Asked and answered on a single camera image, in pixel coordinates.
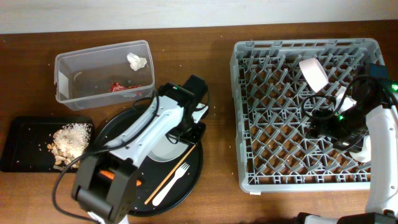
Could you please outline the cream plastic cup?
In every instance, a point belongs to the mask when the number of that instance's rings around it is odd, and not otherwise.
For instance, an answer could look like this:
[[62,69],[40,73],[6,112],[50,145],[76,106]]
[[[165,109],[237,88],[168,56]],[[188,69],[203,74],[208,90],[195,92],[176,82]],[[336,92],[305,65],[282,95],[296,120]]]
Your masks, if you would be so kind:
[[363,146],[360,152],[351,152],[350,156],[362,163],[367,163],[371,160],[371,138],[369,135],[363,139]]

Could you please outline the grey plate with food scraps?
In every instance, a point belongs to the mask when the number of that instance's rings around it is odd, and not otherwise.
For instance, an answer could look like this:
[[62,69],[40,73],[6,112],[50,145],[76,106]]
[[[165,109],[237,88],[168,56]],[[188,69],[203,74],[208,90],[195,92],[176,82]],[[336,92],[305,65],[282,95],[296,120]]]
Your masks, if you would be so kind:
[[162,138],[148,153],[148,156],[156,162],[169,162],[181,156],[188,145],[182,142],[172,144],[166,138]]

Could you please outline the wooden chopstick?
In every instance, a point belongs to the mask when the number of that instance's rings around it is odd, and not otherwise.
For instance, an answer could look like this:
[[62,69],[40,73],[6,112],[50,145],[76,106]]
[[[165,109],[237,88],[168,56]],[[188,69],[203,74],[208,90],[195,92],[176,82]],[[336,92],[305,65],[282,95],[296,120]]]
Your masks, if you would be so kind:
[[153,197],[157,194],[157,192],[163,187],[163,185],[168,181],[168,179],[171,177],[171,175],[180,168],[182,165],[182,162],[188,157],[188,155],[196,148],[196,144],[194,144],[188,152],[179,160],[179,162],[175,165],[175,167],[167,174],[165,179],[158,185],[158,187],[150,194],[150,196],[147,198],[147,200],[144,202],[145,205],[147,205]]

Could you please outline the white plastic fork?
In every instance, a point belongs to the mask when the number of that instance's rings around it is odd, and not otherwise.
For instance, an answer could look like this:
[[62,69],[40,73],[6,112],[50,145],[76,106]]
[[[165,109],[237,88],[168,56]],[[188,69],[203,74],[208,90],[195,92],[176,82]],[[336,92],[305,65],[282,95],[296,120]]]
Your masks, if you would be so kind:
[[158,206],[179,178],[183,177],[190,165],[184,162],[174,173],[172,180],[152,200],[153,206]]

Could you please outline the round black serving tray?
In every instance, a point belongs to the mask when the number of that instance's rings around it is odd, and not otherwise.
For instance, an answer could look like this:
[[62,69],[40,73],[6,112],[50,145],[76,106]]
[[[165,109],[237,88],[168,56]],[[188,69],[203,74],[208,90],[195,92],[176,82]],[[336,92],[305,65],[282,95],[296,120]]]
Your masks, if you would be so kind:
[[[137,106],[134,109],[127,108],[123,110],[103,126],[103,129],[96,135],[94,143],[102,146],[119,136],[125,129],[130,127],[145,110],[145,106]],[[150,194],[190,149],[192,151],[184,160],[190,167],[184,176],[176,181],[158,206],[155,207],[150,202],[145,204],[144,202]],[[181,156],[169,162],[156,162],[149,157],[145,158],[139,168],[140,173],[137,177],[141,181],[141,185],[136,188],[136,199],[131,205],[129,214],[135,217],[151,217],[176,207],[179,203],[184,201],[194,189],[200,178],[202,167],[203,147],[201,144],[198,144],[196,147],[192,145],[187,146],[187,149]]]

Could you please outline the orange carrot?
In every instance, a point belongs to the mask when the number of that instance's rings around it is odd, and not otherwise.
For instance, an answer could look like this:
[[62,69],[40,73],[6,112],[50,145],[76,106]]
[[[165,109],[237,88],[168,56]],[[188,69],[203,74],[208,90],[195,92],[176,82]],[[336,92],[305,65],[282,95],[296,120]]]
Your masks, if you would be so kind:
[[[107,171],[107,170],[101,170],[101,171],[99,171],[99,176],[100,177],[104,177],[107,180],[114,180],[115,173]],[[137,179],[136,180],[136,186],[139,187],[141,185],[142,185],[142,182],[139,179]]]

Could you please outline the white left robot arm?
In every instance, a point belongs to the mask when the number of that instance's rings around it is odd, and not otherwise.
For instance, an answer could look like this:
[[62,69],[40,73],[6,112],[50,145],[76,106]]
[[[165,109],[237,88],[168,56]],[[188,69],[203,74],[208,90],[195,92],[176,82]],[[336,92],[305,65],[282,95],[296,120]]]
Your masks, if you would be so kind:
[[[93,223],[126,223],[136,198],[139,168],[164,137],[190,149],[201,143],[210,97],[206,82],[191,75],[183,85],[168,82],[153,91],[151,103],[130,127],[102,145],[92,144],[60,173],[52,189],[52,203],[60,213]],[[57,188],[63,176],[78,164],[72,199],[88,213],[70,213],[57,203]]]

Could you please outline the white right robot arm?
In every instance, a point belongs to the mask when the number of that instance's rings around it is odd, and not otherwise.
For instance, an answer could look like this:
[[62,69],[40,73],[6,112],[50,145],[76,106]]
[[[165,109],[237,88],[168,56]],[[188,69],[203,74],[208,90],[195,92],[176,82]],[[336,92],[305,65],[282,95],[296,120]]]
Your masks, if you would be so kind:
[[333,110],[306,110],[310,135],[325,135],[335,148],[357,143],[371,155],[371,183],[364,213],[337,219],[300,213],[301,223],[397,223],[397,81],[387,67],[369,63],[359,68],[340,96],[328,96]]

